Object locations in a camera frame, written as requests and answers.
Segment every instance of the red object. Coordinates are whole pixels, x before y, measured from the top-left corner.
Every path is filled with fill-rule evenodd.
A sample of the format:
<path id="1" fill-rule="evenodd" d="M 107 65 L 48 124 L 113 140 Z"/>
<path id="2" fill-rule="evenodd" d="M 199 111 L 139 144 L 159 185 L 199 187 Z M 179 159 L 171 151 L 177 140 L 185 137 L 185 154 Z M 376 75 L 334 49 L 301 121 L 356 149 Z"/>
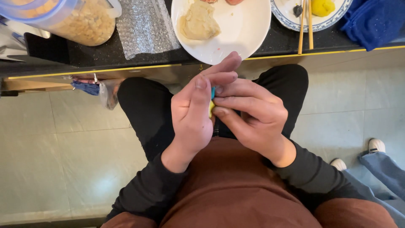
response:
<path id="1" fill-rule="evenodd" d="M 231 5 L 237 5 L 241 3 L 243 0 L 226 0 Z"/>

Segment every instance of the white sneaker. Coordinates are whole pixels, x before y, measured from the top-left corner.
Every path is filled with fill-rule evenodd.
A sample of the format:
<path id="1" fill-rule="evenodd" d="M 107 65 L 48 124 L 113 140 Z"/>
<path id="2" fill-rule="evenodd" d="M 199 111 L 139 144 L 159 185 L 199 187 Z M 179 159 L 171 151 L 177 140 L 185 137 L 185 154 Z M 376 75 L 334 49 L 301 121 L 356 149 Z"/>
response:
<path id="1" fill-rule="evenodd" d="M 347 169 L 345 162 L 340 158 L 333 159 L 330 162 L 330 165 L 336 167 L 337 170 L 339 170 L 339 171 L 343 171 L 343 170 Z"/>
<path id="2" fill-rule="evenodd" d="M 376 138 L 369 140 L 369 153 L 383 152 L 385 153 L 385 144 Z"/>

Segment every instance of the chopsticks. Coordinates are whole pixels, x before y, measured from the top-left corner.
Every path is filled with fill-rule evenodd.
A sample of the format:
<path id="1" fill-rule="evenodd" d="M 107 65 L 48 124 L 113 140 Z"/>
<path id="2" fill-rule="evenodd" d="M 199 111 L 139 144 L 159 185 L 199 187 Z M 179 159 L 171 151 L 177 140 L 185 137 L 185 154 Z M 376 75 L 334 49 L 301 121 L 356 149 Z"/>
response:
<path id="1" fill-rule="evenodd" d="M 304 38 L 304 18 L 305 18 L 305 0 L 303 0 L 303 13 L 301 15 L 300 39 L 298 43 L 298 55 L 303 53 L 303 38 Z M 308 35 L 309 35 L 309 49 L 313 49 L 313 31 L 312 31 L 312 8 L 311 0 L 308 0 Z"/>
<path id="2" fill-rule="evenodd" d="M 312 35 L 312 7 L 311 0 L 308 0 L 308 33 L 309 33 L 309 49 L 313 49 L 313 35 Z"/>
<path id="3" fill-rule="evenodd" d="M 301 14 L 301 28 L 300 28 L 300 40 L 298 43 L 298 55 L 301 55 L 303 53 L 304 18 L 305 18 L 305 0 L 303 0 L 303 13 Z"/>

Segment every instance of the black sleeve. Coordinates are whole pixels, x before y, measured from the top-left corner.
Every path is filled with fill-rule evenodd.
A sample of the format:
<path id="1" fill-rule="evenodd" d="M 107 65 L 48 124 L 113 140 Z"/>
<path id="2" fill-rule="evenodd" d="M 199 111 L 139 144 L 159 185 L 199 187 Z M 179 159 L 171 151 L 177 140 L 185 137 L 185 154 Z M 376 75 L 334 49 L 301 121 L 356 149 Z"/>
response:
<path id="1" fill-rule="evenodd" d="M 284 168 L 275 167 L 268 159 L 265 163 L 279 174 L 310 211 L 313 212 L 321 203 L 334 198 L 365 200 L 342 172 L 294 141 L 291 142 L 297 151 L 293 163 Z"/>
<path id="2" fill-rule="evenodd" d="M 186 173 L 172 173 L 167 170 L 159 154 L 144 169 L 120 190 L 106 221 L 114 216 L 129 212 L 150 218 L 159 224 L 176 194 Z"/>

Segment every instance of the yellow clay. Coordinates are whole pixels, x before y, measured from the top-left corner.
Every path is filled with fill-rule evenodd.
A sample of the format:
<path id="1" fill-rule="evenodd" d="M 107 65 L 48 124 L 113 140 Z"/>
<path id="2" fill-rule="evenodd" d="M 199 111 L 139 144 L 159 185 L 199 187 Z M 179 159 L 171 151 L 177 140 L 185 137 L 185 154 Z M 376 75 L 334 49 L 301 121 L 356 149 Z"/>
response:
<path id="1" fill-rule="evenodd" d="M 209 109 L 208 109 L 208 117 L 211 118 L 212 117 L 212 109 L 215 107 L 214 102 L 210 101 L 209 102 Z"/>
<path id="2" fill-rule="evenodd" d="M 312 0 L 312 13 L 319 17 L 326 17 L 335 11 L 335 4 L 331 0 Z"/>

